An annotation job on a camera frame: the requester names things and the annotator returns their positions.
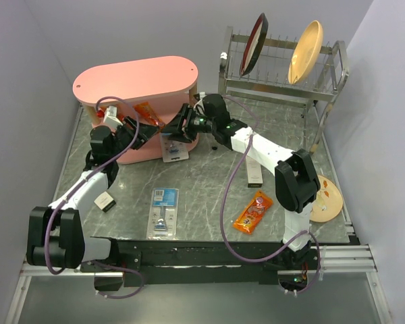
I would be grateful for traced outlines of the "blue boxed razor pack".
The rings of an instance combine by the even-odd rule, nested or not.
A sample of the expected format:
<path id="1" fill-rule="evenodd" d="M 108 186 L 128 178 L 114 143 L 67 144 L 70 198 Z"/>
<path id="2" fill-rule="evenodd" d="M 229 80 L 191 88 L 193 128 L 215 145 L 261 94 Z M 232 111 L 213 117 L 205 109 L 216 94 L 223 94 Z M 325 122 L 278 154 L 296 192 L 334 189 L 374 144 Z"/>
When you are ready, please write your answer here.
<path id="1" fill-rule="evenodd" d="M 182 142 L 169 139 L 168 134 L 161 135 L 161 151 L 164 163 L 171 163 L 189 159 L 188 149 Z"/>
<path id="2" fill-rule="evenodd" d="M 148 240 L 175 240 L 178 198 L 178 189 L 153 189 L 146 229 Z"/>

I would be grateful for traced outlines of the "orange razor pack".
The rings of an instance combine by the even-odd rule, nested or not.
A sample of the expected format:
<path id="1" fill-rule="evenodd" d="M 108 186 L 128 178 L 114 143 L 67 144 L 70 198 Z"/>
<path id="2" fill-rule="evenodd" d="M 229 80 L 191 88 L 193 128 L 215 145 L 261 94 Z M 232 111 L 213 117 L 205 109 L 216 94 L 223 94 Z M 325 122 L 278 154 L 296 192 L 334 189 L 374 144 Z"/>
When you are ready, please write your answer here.
<path id="1" fill-rule="evenodd" d="M 242 233 L 251 235 L 272 204 L 273 200 L 270 197 L 261 190 L 257 191 L 248 206 L 234 221 L 233 227 Z"/>
<path id="2" fill-rule="evenodd" d="M 137 105 L 134 105 L 133 108 L 139 114 L 139 116 L 142 117 L 150 125 L 158 126 L 160 128 L 163 128 L 165 126 L 165 123 L 155 113 L 149 102 L 139 103 Z"/>

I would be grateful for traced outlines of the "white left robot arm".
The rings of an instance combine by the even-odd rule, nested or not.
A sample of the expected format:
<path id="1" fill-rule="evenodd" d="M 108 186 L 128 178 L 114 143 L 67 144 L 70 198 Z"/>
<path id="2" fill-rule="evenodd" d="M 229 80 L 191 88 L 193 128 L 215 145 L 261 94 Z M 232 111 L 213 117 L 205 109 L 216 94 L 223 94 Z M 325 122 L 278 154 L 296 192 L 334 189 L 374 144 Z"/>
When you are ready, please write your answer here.
<path id="1" fill-rule="evenodd" d="M 47 207 L 35 207 L 29 218 L 26 260 L 46 266 L 53 274 L 96 260 L 106 271 L 116 269 L 120 253 L 108 238 L 87 236 L 82 222 L 94 201 L 111 187 L 119 171 L 117 159 L 129 149 L 140 149 L 160 128 L 131 117 L 112 131 L 97 126 L 90 131 L 90 150 L 77 182 Z"/>

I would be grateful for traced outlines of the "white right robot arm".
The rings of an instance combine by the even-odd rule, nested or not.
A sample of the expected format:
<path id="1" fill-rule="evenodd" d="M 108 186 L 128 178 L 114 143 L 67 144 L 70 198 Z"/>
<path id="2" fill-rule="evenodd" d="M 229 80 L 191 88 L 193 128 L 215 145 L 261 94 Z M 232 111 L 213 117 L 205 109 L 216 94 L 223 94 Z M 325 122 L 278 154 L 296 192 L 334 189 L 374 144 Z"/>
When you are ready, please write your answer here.
<path id="1" fill-rule="evenodd" d="M 234 119 L 227 110 L 227 97 L 200 92 L 196 104 L 185 103 L 162 129 L 171 140 L 191 143 L 197 134 L 211 134 L 228 149 L 250 157 L 273 174 L 275 197 L 285 210 L 282 243 L 283 264 L 297 269 L 305 262 L 303 248 L 311 240 L 309 232 L 313 203 L 321 188 L 308 151 L 284 148 L 257 134 L 255 126 Z"/>

